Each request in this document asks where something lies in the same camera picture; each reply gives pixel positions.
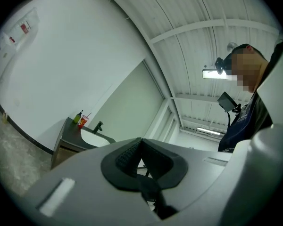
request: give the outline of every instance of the person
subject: person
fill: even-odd
[[[237,76],[238,86],[253,93],[250,102],[241,108],[221,139],[219,152],[232,153],[238,142],[251,139],[259,130],[272,125],[268,111],[257,94],[257,88],[270,74],[282,51],[283,41],[277,44],[268,62],[259,50],[249,44],[242,44],[234,48],[224,61],[218,58],[222,61],[225,73]]]

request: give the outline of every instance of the white corrugated ceiling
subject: white corrugated ceiling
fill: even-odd
[[[226,91],[247,103],[235,81],[203,79],[202,69],[225,58],[229,42],[248,43],[270,59],[280,26],[262,0],[115,0],[141,31],[166,78],[186,129],[223,132],[228,118],[208,98]]]

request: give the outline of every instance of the faucet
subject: faucet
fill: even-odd
[[[101,128],[101,125],[104,125],[104,124],[103,124],[103,122],[100,121],[100,122],[96,125],[96,127],[94,128],[94,130],[93,130],[93,133],[94,133],[94,134],[97,133],[98,130],[100,130],[100,131],[103,130],[103,129]]]

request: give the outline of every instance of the tile floor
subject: tile floor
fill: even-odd
[[[23,195],[50,170],[51,155],[30,143],[0,113],[0,181],[8,189]]]

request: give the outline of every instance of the black baseboard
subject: black baseboard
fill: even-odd
[[[2,114],[4,113],[4,109],[2,108],[1,105],[0,105],[0,112]],[[49,148],[43,146],[41,143],[37,142],[35,139],[30,137],[28,134],[26,134],[20,127],[17,126],[17,124],[9,116],[8,116],[8,122],[13,126],[13,128],[15,128],[17,130],[17,132],[19,132],[29,142],[31,142],[32,144],[34,144],[38,148],[42,149],[43,151],[45,151],[45,152],[47,152],[47,153],[49,153],[51,155],[53,154],[53,150],[50,150]]]

